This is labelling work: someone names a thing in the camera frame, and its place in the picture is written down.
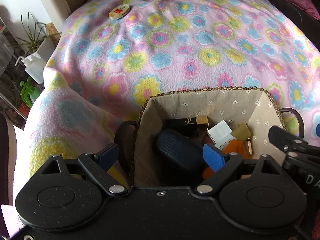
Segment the white squeeze bottle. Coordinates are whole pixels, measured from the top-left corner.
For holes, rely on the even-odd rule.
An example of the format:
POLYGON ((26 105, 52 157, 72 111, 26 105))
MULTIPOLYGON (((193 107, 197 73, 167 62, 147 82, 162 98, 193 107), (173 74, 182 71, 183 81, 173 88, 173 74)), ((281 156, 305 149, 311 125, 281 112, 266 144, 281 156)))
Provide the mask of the white squeeze bottle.
POLYGON ((27 57, 19 56, 15 62, 15 66, 19 63, 23 63, 25 66, 25 72, 39 85, 43 83, 43 70, 46 65, 46 61, 39 53, 32 53, 27 57))

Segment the black gold lipstick box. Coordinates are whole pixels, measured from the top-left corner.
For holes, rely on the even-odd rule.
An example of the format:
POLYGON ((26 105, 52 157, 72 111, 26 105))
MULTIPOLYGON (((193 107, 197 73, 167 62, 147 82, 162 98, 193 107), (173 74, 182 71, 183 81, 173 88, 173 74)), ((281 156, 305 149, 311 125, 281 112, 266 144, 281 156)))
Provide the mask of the black gold lipstick box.
POLYGON ((186 138, 195 139, 202 137, 208 131, 209 120, 207 116, 168 119, 165 120, 163 127, 186 138))

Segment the white power adapter plug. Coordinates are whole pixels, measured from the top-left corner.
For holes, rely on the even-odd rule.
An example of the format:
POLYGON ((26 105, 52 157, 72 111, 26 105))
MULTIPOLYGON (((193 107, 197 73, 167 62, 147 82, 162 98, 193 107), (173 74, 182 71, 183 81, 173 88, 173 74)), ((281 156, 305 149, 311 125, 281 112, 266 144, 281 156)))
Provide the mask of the white power adapter plug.
POLYGON ((231 140, 234 140, 235 137, 231 134, 232 130, 228 126, 225 120, 222 120, 212 128, 207 131, 210 139, 213 141, 214 146, 222 150, 225 148, 231 140))

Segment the white gold cream tube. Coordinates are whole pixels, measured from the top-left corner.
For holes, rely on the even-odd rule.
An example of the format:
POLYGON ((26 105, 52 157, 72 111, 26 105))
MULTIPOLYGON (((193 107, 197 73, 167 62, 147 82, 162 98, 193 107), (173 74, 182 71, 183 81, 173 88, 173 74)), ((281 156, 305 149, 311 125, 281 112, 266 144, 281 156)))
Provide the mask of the white gold cream tube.
POLYGON ((241 123, 239 126, 236 127, 228 135, 224 136, 220 141, 215 143, 215 147, 222 150, 224 149, 232 140, 237 141, 246 141, 252 136, 251 131, 246 123, 241 123))

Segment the green plastic toy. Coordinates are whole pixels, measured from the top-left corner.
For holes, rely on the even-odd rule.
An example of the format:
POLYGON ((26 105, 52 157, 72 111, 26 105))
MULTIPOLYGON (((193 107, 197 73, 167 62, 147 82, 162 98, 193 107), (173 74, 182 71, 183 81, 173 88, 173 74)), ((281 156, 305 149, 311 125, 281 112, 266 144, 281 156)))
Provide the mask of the green plastic toy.
POLYGON ((31 77, 28 77, 26 81, 20 82, 21 92, 20 96, 26 106, 31 109, 36 99, 40 96, 39 89, 32 85, 31 77))

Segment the fabric lined woven basket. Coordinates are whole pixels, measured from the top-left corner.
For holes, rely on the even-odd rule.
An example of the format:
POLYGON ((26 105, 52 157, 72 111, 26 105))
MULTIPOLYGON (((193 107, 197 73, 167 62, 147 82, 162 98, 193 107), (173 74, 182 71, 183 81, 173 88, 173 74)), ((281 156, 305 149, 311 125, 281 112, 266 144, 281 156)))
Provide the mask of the fabric lined woven basket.
POLYGON ((124 146, 128 161, 121 160, 122 168, 136 186, 158 186, 159 168, 153 138, 165 126, 196 143, 221 121, 236 129, 246 124, 251 132, 253 158, 259 157, 270 146, 267 132, 272 125, 305 134, 301 115, 292 108, 279 108, 271 94, 257 87, 217 87, 158 94, 146 100, 137 121, 122 123, 114 141, 124 146, 125 137, 132 132, 132 145, 124 146))

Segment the floral fleece blanket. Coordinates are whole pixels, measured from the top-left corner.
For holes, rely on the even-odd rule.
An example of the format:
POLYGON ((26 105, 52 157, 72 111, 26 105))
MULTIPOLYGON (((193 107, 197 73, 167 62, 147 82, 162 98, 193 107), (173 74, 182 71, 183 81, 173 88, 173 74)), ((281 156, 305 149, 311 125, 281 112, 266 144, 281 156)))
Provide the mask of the floral fleece blanket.
POLYGON ((51 155, 109 144, 152 96, 233 86, 299 111, 305 139, 319 145, 318 46, 268 0, 93 0, 63 26, 17 161, 31 177, 51 155), (111 20, 121 4, 129 13, 111 20))

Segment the dark blue glasses case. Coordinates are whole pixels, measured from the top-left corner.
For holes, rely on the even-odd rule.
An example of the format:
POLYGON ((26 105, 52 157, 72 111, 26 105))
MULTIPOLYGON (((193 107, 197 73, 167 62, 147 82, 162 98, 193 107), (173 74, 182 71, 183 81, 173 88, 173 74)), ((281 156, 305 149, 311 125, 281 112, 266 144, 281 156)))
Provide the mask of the dark blue glasses case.
POLYGON ((170 129, 153 141, 157 176, 165 185, 191 185, 203 181, 207 167, 202 147, 170 129))

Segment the green potted plant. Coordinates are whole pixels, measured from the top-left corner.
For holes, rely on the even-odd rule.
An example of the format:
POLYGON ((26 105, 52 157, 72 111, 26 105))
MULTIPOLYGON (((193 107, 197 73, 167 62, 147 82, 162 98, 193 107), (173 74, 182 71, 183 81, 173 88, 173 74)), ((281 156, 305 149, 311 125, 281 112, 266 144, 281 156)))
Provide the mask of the green potted plant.
POLYGON ((24 22, 22 15, 20 21, 27 38, 15 37, 17 44, 10 45, 10 47, 25 47, 27 49, 25 52, 27 55, 35 53, 44 41, 61 36, 61 32, 57 30, 49 33, 47 31, 49 24, 37 21, 30 11, 28 11, 27 14, 27 21, 24 22))

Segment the gold lipstick tube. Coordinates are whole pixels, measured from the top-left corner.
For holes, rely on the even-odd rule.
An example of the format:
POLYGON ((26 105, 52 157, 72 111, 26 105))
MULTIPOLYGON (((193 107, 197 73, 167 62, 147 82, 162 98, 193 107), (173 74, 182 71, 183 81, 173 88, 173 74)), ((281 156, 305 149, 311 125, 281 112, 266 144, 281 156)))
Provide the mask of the gold lipstick tube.
POLYGON ((244 141, 244 147, 245 147, 248 159, 252 159, 253 158, 253 150, 252 150, 251 141, 249 139, 244 141))

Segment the orange soap box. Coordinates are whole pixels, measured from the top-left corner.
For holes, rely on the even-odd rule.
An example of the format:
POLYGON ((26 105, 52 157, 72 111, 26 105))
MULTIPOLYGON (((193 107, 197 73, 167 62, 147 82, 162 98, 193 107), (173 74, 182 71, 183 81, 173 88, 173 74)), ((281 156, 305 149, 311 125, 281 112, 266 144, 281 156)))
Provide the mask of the orange soap box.
POLYGON ((204 161, 208 165, 202 174, 204 179, 208 179, 220 170, 233 155, 240 155, 245 159, 248 158, 243 142, 237 140, 232 140, 222 150, 216 148, 212 143, 205 144, 202 154, 204 161))

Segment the round cream tin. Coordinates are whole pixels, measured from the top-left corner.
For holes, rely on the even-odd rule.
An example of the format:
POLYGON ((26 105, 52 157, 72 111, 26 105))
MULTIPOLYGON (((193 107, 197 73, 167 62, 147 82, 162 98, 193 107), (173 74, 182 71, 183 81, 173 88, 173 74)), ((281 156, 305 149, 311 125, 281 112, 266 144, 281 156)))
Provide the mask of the round cream tin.
POLYGON ((108 13, 108 17, 111 20, 118 20, 126 16, 130 11, 130 6, 128 4, 121 4, 117 6, 116 8, 112 9, 108 13))

